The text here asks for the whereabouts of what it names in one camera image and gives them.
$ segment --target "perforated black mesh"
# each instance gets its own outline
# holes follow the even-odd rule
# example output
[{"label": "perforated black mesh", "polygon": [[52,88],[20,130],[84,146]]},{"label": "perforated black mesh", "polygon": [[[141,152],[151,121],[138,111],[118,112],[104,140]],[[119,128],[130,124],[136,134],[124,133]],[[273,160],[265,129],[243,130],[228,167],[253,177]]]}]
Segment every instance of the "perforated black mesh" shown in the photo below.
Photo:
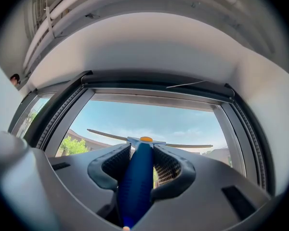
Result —
[{"label": "perforated black mesh", "polygon": [[178,177],[181,173],[181,165],[178,160],[157,148],[153,149],[153,153],[159,185],[164,185]]},{"label": "perforated black mesh", "polygon": [[114,154],[102,164],[102,171],[112,178],[120,181],[130,163],[131,148],[127,147],[121,152]]}]

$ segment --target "white pipe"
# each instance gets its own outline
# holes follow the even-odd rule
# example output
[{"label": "white pipe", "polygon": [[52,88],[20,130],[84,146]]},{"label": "white pipe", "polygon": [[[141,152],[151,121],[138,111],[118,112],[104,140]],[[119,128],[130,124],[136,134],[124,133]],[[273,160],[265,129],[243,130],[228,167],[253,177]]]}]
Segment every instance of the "white pipe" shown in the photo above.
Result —
[{"label": "white pipe", "polygon": [[[71,6],[74,2],[78,0],[63,0],[50,14],[51,18],[54,20],[56,19],[65,9],[67,9],[69,6]],[[34,35],[30,46],[28,48],[24,64],[23,64],[23,69],[26,69],[26,66],[29,62],[30,56],[32,55],[32,52],[34,51],[36,45],[38,44],[39,40],[43,36],[43,34],[46,32],[48,28],[48,23],[47,20],[44,20],[42,24],[40,25],[39,29],[37,30],[36,34]]]}]

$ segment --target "sky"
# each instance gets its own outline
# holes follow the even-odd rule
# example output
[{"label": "sky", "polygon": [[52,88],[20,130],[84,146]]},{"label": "sky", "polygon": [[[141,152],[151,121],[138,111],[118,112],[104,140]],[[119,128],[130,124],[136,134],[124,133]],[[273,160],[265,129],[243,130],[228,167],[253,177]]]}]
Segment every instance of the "sky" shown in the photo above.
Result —
[{"label": "sky", "polygon": [[[48,99],[41,98],[33,107],[40,109]],[[173,144],[211,144],[211,148],[188,149],[206,152],[226,147],[222,129],[214,112],[173,107],[88,101],[70,127],[77,134],[103,143],[125,143],[87,129],[122,137],[151,137]]]}]

